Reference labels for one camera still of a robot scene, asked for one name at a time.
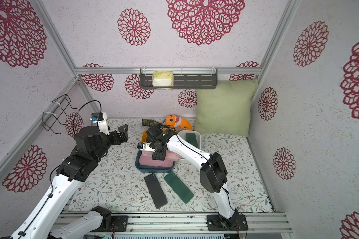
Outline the pink pencil case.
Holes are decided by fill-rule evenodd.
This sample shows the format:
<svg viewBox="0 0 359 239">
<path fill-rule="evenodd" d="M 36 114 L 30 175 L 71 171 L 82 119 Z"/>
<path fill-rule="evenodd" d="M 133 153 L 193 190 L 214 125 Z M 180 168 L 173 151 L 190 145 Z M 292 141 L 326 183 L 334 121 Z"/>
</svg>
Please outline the pink pencil case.
<svg viewBox="0 0 359 239">
<path fill-rule="evenodd" d="M 142 150 L 142 155 L 148 156 L 150 158 L 153 158 L 154 152 Z M 174 153 L 172 151 L 167 150 L 166 155 L 163 158 L 164 160 L 170 160 L 170 161 L 178 161 L 180 156 L 177 153 Z"/>
<path fill-rule="evenodd" d="M 151 156 L 141 155 L 139 158 L 139 163 L 142 166 L 151 166 L 151 167 L 173 167 L 175 164 L 171 160 L 153 160 Z"/>
</svg>

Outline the green pencil case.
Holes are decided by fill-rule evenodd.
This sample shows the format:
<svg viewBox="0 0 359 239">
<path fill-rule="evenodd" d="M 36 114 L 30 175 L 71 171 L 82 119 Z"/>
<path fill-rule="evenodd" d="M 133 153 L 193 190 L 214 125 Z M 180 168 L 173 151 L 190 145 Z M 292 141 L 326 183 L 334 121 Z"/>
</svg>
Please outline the green pencil case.
<svg viewBox="0 0 359 239">
<path fill-rule="evenodd" d="M 164 180 L 185 204 L 193 199 L 194 194 L 173 172 L 168 173 Z"/>
<path fill-rule="evenodd" d="M 199 148 L 198 140 L 197 140 L 197 136 L 196 136 L 195 132 L 188 132 L 188 133 L 186 133 L 185 137 L 186 137 L 186 141 L 188 143 L 190 143 L 191 145 L 193 145 L 196 148 Z"/>
</svg>

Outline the black pencil case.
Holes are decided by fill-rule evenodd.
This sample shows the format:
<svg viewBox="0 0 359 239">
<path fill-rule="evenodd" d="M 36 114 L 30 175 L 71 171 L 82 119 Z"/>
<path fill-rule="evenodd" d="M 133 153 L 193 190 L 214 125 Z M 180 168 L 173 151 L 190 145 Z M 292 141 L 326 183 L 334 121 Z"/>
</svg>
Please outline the black pencil case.
<svg viewBox="0 0 359 239">
<path fill-rule="evenodd" d="M 148 191 L 152 197 L 156 209 L 160 209 L 167 205 L 167 198 L 161 188 L 161 185 L 154 173 L 144 177 Z"/>
</svg>

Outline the green pencil case front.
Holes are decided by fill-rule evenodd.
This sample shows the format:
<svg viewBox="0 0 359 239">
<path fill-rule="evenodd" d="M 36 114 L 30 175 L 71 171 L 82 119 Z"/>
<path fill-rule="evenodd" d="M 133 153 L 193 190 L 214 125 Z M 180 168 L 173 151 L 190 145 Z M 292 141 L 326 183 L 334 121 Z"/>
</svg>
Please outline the green pencil case front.
<svg viewBox="0 0 359 239">
<path fill-rule="evenodd" d="M 164 180 L 185 204 L 193 199 L 194 194 L 173 172 L 168 173 Z"/>
</svg>

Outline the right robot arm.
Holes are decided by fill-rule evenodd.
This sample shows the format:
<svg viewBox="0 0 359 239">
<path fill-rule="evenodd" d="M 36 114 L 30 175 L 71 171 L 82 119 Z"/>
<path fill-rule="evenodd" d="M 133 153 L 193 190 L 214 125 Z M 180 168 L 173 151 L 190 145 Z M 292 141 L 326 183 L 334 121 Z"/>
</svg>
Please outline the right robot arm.
<svg viewBox="0 0 359 239">
<path fill-rule="evenodd" d="M 164 160 L 167 151 L 170 151 L 190 162 L 199 170 L 203 188 L 213 194 L 220 218 L 229 223 L 237 218 L 238 211 L 232 207 L 227 193 L 227 169 L 219 153 L 204 152 L 182 139 L 174 130 L 157 125 L 147 129 L 147 142 L 142 143 L 139 149 L 152 152 L 153 160 Z"/>
</svg>

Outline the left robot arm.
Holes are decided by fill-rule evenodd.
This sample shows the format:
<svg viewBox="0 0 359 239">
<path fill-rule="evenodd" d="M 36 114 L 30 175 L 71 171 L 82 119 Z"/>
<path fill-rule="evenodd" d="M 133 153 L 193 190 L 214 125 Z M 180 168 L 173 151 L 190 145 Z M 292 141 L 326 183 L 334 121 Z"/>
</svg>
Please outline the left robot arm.
<svg viewBox="0 0 359 239">
<path fill-rule="evenodd" d="M 86 126 L 75 136 L 75 149 L 58 167 L 51 186 L 11 239 L 46 239 L 62 209 L 98 166 L 109 148 L 128 140 L 128 126 L 115 131 L 106 126 Z"/>
</svg>

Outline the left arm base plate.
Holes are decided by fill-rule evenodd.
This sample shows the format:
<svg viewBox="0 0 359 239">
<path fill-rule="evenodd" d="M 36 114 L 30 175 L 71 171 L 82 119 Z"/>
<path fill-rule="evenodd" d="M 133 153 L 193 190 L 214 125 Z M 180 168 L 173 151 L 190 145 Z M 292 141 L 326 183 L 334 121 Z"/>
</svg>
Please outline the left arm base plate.
<svg viewBox="0 0 359 239">
<path fill-rule="evenodd" d="M 128 219 L 128 216 L 107 216 L 102 220 L 100 227 L 91 232 L 126 232 Z"/>
</svg>

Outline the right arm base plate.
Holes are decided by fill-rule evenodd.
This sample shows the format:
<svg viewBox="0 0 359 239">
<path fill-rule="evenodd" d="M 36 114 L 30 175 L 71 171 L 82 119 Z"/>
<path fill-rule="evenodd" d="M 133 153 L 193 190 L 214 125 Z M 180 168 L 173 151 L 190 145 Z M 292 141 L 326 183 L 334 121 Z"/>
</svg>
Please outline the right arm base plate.
<svg viewBox="0 0 359 239">
<path fill-rule="evenodd" d="M 248 231 L 246 217 L 239 213 L 234 213 L 228 219 L 220 214 L 207 215 L 206 220 L 209 231 Z"/>
</svg>

